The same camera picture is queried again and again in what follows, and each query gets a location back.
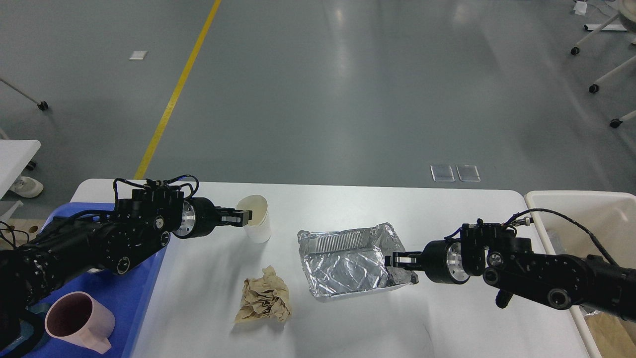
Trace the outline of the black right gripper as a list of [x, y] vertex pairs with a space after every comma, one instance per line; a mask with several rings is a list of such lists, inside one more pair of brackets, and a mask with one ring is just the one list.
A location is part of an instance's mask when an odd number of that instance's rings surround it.
[[421, 251], [393, 252], [384, 258], [386, 267], [425, 272], [434, 283], [461, 285], [470, 279], [464, 270], [459, 242], [443, 240], [427, 243]]

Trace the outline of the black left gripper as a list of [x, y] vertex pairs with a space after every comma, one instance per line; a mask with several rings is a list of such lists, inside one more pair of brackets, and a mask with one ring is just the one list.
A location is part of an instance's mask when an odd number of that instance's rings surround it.
[[204, 197], [184, 201], [180, 226], [173, 232], [180, 239], [203, 237], [217, 226], [245, 227], [252, 219], [250, 209], [216, 209]]

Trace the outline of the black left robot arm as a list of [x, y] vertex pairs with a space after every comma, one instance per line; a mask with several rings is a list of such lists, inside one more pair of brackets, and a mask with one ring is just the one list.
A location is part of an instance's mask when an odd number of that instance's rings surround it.
[[147, 179], [113, 181], [114, 208], [85, 209], [57, 217], [34, 240], [1, 252], [1, 348], [18, 339], [21, 322], [34, 330], [7, 358], [29, 353], [43, 337], [43, 320], [29, 311], [52, 292], [91, 269], [124, 275], [180, 239], [210, 234], [219, 226], [247, 226], [249, 209], [223, 208], [195, 197], [199, 183]]

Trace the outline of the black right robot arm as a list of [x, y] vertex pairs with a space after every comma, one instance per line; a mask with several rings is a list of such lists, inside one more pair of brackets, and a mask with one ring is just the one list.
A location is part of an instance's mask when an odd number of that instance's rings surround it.
[[504, 309], [515, 296], [555, 310], [586, 306], [633, 322], [636, 318], [635, 270], [623, 268], [610, 256], [597, 237], [564, 214], [566, 220], [588, 235], [598, 255], [539, 254], [529, 238], [516, 228], [533, 224], [531, 209], [512, 215], [506, 222], [464, 223], [442, 240], [427, 243], [423, 250], [393, 252], [384, 258], [386, 267], [420, 270], [430, 281], [461, 285], [480, 276], [497, 288], [496, 306]]

